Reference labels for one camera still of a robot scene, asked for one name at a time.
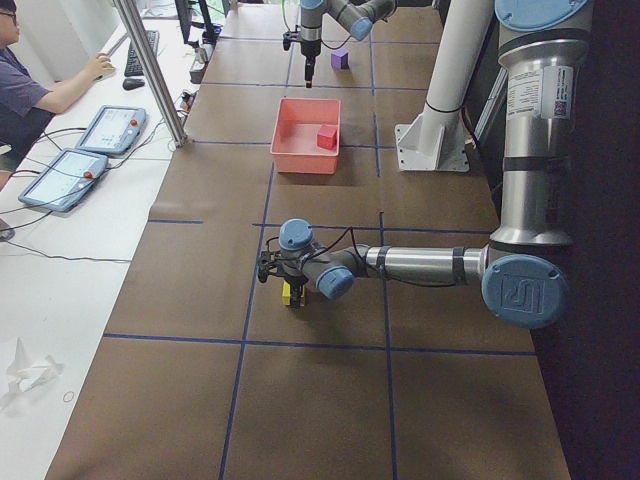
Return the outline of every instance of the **purple cube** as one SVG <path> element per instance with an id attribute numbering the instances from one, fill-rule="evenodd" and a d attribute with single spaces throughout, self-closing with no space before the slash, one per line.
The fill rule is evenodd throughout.
<path id="1" fill-rule="evenodd" d="M 331 66 L 340 70 L 347 70 L 349 68 L 349 52 L 344 48 L 332 51 Z"/>

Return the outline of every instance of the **crumpled tissue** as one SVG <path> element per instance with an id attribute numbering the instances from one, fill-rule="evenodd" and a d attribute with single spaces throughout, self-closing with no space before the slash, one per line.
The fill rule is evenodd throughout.
<path id="1" fill-rule="evenodd" d="M 5 365 L 6 377 L 0 379 L 0 410 L 20 395 L 58 377 L 64 369 L 51 355 L 32 361 L 20 338 L 0 344 L 0 369 Z"/>

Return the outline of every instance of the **white table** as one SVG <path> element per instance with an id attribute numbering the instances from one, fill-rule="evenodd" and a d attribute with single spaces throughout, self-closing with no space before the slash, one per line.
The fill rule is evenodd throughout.
<path id="1" fill-rule="evenodd" d="M 160 31 L 158 61 L 173 98 L 189 82 L 193 50 L 182 44 L 175 20 L 145 20 Z M 121 37 L 120 27 L 105 51 Z M 142 141 L 161 120 L 150 86 L 122 89 L 129 40 L 112 55 L 114 75 L 94 85 L 72 109 L 53 119 L 47 132 L 86 127 L 103 104 L 144 107 L 148 121 Z M 73 147 L 80 134 L 54 135 L 56 143 Z M 57 378 L 16 397 L 0 410 L 0 477 L 40 480 L 56 453 L 109 319 L 173 151 L 162 125 L 154 140 L 136 151 L 119 169 L 109 172 L 86 199 L 65 214 L 54 213 L 16 229 L 13 242 L 49 255 L 120 259 L 93 262 L 49 259 L 0 243 L 0 343 L 19 337 L 32 360 L 51 355 L 64 370 Z M 20 169 L 41 170 L 58 152 L 49 141 L 37 143 Z M 31 178 L 12 178 L 0 192 L 0 218 L 11 226 L 32 222 L 43 211 L 20 208 L 18 195 Z M 6 384 L 0 365 L 0 382 Z"/>

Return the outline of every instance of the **black hair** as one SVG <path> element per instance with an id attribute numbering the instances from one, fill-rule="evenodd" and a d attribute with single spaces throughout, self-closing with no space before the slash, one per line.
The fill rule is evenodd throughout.
<path id="1" fill-rule="evenodd" d="M 0 9 L 15 12 L 17 10 L 16 2 L 14 0 L 0 0 Z"/>

